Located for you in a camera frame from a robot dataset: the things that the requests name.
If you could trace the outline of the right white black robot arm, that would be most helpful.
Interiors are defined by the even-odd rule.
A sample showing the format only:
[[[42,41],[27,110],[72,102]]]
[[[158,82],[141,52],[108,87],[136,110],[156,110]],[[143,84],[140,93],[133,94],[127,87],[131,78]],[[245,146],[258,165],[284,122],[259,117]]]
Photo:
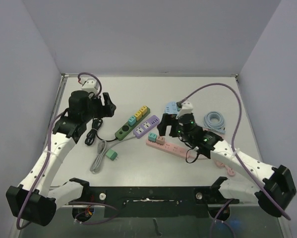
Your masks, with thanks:
[[[178,137],[197,155],[221,162],[254,183],[258,191],[253,195],[266,213],[274,217],[289,218],[285,210],[297,190],[287,167],[265,164],[243,153],[221,136],[198,126],[192,113],[181,117],[163,114],[157,126],[160,136],[166,134],[168,126],[171,127],[169,135]]]

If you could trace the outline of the yellow charger plug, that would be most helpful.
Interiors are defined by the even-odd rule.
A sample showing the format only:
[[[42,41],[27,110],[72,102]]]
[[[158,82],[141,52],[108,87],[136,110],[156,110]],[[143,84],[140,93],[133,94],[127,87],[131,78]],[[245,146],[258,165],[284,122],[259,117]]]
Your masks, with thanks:
[[[144,115],[144,113],[142,111],[137,111],[134,114],[134,117],[135,117],[136,121],[139,121],[143,117],[143,115]]]
[[[140,112],[141,112],[142,116],[144,116],[145,114],[147,114],[147,111],[148,111],[147,106],[142,106],[140,108]]]

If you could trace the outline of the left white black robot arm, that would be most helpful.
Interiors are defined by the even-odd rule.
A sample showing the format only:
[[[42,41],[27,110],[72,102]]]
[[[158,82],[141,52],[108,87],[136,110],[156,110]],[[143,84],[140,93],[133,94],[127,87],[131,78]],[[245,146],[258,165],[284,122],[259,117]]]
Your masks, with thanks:
[[[107,92],[101,96],[77,90],[71,93],[68,108],[52,122],[47,145],[29,174],[18,186],[10,186],[6,198],[16,220],[46,226],[56,211],[71,202],[88,204],[91,198],[89,182],[71,178],[58,188],[50,190],[60,166],[95,118],[111,118],[116,110]]]

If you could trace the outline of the teal charger plug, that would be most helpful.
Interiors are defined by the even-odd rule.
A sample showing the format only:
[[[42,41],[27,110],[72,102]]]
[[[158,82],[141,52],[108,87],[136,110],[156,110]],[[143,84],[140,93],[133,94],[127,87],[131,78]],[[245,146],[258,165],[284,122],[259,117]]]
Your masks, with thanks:
[[[135,117],[135,116],[131,116],[131,117],[128,119],[128,125],[129,125],[129,126],[133,126],[136,122],[137,122],[137,120],[136,120],[136,117]]]
[[[148,135],[148,140],[151,141],[151,142],[156,142],[156,139],[157,139],[157,134],[155,133],[149,133]]]

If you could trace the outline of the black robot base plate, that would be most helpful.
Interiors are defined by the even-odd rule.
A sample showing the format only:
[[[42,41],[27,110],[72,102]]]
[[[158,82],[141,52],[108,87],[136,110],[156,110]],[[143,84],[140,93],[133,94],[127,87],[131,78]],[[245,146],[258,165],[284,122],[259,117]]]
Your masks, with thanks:
[[[85,205],[92,202],[93,214],[103,208],[105,218],[207,218],[210,206],[223,205],[228,199],[217,185],[131,186],[91,187],[76,201]]]

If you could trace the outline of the green charger plug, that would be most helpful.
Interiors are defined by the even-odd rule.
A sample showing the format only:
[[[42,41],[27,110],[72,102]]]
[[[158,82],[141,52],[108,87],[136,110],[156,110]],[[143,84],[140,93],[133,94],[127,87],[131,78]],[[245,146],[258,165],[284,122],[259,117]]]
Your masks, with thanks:
[[[109,149],[106,152],[106,157],[109,158],[111,161],[114,161],[118,158],[118,153],[112,149]]]

